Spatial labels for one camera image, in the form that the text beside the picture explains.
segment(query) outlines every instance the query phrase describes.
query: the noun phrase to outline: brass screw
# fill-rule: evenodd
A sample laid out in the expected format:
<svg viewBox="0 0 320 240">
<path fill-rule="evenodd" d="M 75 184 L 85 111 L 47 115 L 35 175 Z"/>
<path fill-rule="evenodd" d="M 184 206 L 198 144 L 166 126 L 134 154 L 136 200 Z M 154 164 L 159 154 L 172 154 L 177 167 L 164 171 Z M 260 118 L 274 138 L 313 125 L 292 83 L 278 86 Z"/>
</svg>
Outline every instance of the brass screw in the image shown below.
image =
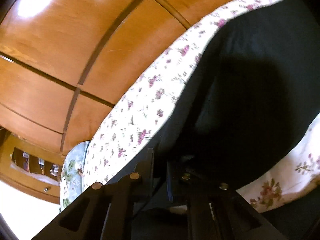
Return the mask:
<svg viewBox="0 0 320 240">
<path fill-rule="evenodd" d="M 227 190 L 229 188 L 229 185 L 227 183 L 222 182 L 220 183 L 219 188 L 221 188 L 222 190 Z"/>
<path fill-rule="evenodd" d="M 91 185 L 91 187 L 92 187 L 93 189 L 100 189 L 100 188 L 102 187 L 102 183 L 100 183 L 100 182 L 95 182 L 95 183 L 93 183 L 93 184 Z"/>
<path fill-rule="evenodd" d="M 188 180 L 188 179 L 190 179 L 190 177 L 191 177 L 190 173 L 184 173 L 184 174 L 181 176 L 181 178 L 184 179 L 184 180 Z"/>
<path fill-rule="evenodd" d="M 137 172 L 133 172 L 130 174 L 130 179 L 139 179 L 140 178 L 140 174 Z"/>
</svg>

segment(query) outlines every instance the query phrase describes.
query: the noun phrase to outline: white wall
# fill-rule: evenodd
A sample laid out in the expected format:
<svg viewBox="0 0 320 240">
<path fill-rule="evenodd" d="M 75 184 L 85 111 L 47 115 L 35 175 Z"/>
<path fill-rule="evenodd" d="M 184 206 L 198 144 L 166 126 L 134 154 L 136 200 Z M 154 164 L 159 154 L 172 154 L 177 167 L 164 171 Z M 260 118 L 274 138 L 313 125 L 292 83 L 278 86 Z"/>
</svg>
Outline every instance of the white wall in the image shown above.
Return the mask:
<svg viewBox="0 0 320 240">
<path fill-rule="evenodd" d="M 59 214 L 59 205 L 0 181 L 0 213 L 19 240 L 30 240 Z"/>
</svg>

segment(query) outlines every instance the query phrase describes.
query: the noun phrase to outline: blue floral pillow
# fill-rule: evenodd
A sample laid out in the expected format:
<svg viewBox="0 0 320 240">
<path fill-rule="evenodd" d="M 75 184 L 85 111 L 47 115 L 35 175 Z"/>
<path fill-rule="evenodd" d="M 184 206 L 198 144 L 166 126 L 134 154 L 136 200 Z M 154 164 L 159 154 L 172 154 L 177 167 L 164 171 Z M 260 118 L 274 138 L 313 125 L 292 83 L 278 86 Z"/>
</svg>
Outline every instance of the blue floral pillow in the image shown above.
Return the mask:
<svg viewBox="0 0 320 240">
<path fill-rule="evenodd" d="M 75 146 L 64 161 L 60 182 L 61 211 L 82 193 L 82 174 L 89 142 Z"/>
</svg>

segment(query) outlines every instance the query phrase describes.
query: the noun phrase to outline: dark garment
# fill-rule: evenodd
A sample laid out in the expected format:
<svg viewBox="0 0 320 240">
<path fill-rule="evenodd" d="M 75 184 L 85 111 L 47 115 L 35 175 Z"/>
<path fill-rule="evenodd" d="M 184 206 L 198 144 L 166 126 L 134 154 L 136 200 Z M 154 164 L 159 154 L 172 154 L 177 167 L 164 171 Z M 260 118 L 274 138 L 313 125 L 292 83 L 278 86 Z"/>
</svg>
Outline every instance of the dark garment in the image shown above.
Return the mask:
<svg viewBox="0 0 320 240">
<path fill-rule="evenodd" d="M 320 27 L 308 8 L 284 0 L 251 11 L 212 38 L 169 121 L 109 183 L 153 147 L 156 175 L 167 159 L 193 155 L 198 172 L 240 188 L 287 155 L 319 112 Z M 158 199 L 154 206 L 167 206 L 165 191 Z M 295 220 L 283 219 L 286 232 Z"/>
</svg>

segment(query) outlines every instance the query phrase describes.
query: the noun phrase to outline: cabinet door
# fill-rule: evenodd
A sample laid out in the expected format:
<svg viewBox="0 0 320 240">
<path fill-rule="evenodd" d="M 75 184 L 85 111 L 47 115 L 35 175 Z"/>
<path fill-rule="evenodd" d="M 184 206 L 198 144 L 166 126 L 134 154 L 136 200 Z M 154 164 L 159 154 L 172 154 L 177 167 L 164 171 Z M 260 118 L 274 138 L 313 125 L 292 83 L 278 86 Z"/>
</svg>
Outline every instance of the cabinet door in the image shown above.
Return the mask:
<svg viewBox="0 0 320 240">
<path fill-rule="evenodd" d="M 0 148 L 0 179 L 2 181 L 34 197 L 53 203 L 60 203 L 60 186 L 58 183 L 52 184 L 52 180 L 50 182 L 50 179 L 47 179 L 45 176 L 42 177 L 42 180 L 46 182 L 41 181 L 36 178 L 39 177 L 38 175 L 34 176 L 23 170 L 23 167 L 19 168 L 15 166 L 12 161 L 12 154 L 15 149 L 58 165 L 63 164 L 63 156 L 40 149 L 13 135 L 10 135 L 4 141 Z"/>
</svg>

